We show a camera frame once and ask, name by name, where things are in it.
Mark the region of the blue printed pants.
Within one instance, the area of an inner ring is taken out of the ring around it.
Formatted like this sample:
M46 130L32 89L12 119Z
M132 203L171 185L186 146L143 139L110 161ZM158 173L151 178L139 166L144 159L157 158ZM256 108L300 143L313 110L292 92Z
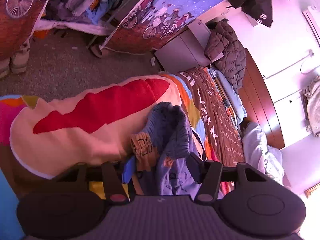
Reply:
M195 198L200 189L187 168L191 153L197 153L193 130L180 106L157 104L144 128L131 135L136 158L137 193Z

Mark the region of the grey crumpled duvet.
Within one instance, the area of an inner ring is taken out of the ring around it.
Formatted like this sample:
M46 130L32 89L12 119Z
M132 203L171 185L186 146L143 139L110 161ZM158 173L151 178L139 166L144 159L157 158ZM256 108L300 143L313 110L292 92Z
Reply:
M242 135L245 162L283 185L285 171L282 153L267 144L262 128L255 122L249 122Z

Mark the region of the light blue pillow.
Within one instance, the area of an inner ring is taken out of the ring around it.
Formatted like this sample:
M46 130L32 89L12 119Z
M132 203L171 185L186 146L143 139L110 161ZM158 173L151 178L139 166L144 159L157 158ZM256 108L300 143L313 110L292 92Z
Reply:
M231 106L233 107L233 110L235 112L236 123L238 125L241 124L244 118L247 116L247 112L242 104L240 97L234 90L233 86L228 82L228 80L219 70L215 68L210 68L208 71L210 75L214 78L217 78L220 84L222 85L222 88L224 89L224 92L227 95L227 99L231 103Z

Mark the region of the wooden bed headboard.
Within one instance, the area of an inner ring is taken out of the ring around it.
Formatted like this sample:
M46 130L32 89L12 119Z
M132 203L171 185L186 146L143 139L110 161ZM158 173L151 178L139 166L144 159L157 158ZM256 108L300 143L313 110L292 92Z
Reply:
M247 116L240 124L240 128L246 128L249 122L259 124L266 134L267 143L281 150L285 147L285 142L276 109L253 57L248 49L245 49L245 53L246 68L243 85L239 89L239 97Z

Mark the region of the colourful cartoon bed blanket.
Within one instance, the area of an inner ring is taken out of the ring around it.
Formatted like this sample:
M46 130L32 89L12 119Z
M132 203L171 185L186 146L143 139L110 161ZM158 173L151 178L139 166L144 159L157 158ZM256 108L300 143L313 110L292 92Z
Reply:
M1 97L1 171L17 197L77 163L99 166L135 156L131 135L161 102L180 106L196 155L235 167L244 161L232 110L206 68L129 78L74 97Z

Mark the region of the grey bedside cabinet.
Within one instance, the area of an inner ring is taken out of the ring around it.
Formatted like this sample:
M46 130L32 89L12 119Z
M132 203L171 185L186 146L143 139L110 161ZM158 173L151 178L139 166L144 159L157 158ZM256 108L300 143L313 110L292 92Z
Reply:
M223 57L223 53L220 53L211 60L204 54L210 35L208 27L196 19L188 25L187 30L157 50L155 58L169 73L206 67Z

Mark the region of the beige hanging cloth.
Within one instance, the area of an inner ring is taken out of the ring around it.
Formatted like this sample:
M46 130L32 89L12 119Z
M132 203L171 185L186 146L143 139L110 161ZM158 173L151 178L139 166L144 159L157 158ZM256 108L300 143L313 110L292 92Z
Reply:
M303 99L306 101L307 130L319 138L319 75L302 90Z

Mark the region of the white wardrobe cabinet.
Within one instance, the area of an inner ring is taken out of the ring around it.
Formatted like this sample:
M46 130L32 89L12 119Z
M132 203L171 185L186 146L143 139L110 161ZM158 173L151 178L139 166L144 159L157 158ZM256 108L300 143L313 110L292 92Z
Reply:
M270 28L252 25L243 12L227 8L199 17L207 23L228 20L255 61L275 106L285 146L308 136L299 92L319 70L319 45L297 5L273 6Z

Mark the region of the white sneaker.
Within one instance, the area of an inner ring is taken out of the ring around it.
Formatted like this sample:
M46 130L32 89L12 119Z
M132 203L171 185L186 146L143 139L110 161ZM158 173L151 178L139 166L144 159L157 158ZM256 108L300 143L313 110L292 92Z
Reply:
M10 60L10 70L12 74L22 74L27 70L29 60L30 41L26 40L18 51L12 55Z

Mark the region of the bicycle print wardrobe curtain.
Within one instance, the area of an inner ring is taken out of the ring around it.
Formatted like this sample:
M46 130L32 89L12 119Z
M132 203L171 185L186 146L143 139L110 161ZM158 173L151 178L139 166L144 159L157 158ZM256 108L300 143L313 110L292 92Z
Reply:
M140 0L99 48L144 54L224 0Z

